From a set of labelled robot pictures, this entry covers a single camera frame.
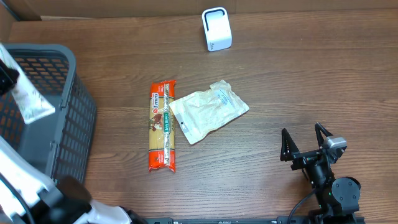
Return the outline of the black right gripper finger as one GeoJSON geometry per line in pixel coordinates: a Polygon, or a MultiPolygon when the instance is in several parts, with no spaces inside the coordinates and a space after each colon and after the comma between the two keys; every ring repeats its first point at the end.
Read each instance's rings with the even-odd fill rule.
{"type": "Polygon", "coordinates": [[[300,153],[298,147],[294,143],[294,140],[290,136],[289,132],[284,128],[281,131],[282,137],[282,145],[280,151],[280,160],[281,161],[292,161],[294,160],[300,153]]]}
{"type": "Polygon", "coordinates": [[[315,132],[317,136],[317,142],[319,146],[323,146],[325,138],[332,136],[332,133],[324,128],[319,122],[315,124],[315,132]]]}

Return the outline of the clear plastic pouch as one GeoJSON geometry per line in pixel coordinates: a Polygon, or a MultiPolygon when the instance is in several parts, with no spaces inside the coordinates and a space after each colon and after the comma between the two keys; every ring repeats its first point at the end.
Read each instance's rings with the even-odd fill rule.
{"type": "Polygon", "coordinates": [[[224,80],[171,102],[182,132],[190,144],[196,144],[249,110],[249,106],[224,80]]]}

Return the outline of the orange spaghetti packet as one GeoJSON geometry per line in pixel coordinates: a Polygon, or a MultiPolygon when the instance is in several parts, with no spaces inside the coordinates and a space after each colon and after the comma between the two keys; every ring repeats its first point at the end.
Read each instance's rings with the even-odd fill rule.
{"type": "Polygon", "coordinates": [[[175,80],[153,83],[149,98],[149,170],[168,168],[175,172],[175,80]]]}

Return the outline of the white tube with gold cap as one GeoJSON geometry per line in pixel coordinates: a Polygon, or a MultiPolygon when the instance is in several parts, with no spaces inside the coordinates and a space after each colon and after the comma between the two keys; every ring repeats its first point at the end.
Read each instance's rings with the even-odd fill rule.
{"type": "Polygon", "coordinates": [[[7,68],[18,73],[16,85],[11,88],[11,93],[25,124],[55,113],[55,107],[36,89],[3,44],[1,44],[1,61],[7,68]]]}

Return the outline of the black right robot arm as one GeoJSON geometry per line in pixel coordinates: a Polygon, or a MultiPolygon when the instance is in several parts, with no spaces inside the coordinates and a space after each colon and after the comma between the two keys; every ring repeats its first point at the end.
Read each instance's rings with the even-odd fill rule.
{"type": "Polygon", "coordinates": [[[281,131],[280,160],[291,161],[292,170],[301,170],[312,191],[299,201],[287,217],[278,218],[279,223],[364,223],[356,217],[359,211],[361,184],[353,177],[336,178],[331,166],[347,148],[346,139],[333,135],[320,123],[315,124],[318,149],[300,152],[286,129],[281,131]],[[296,216],[297,209],[310,197],[316,197],[319,209],[307,216],[296,216]]]}

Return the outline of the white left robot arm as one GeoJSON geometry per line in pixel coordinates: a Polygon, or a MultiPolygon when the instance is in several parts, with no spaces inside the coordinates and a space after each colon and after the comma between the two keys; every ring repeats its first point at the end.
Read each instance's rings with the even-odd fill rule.
{"type": "MultiPolygon", "coordinates": [[[[53,117],[55,107],[39,93],[13,58],[1,59],[1,92],[16,99],[26,125],[53,117]]],[[[14,223],[144,223],[131,210],[91,198],[73,177],[56,184],[1,139],[1,207],[14,223]]]]}

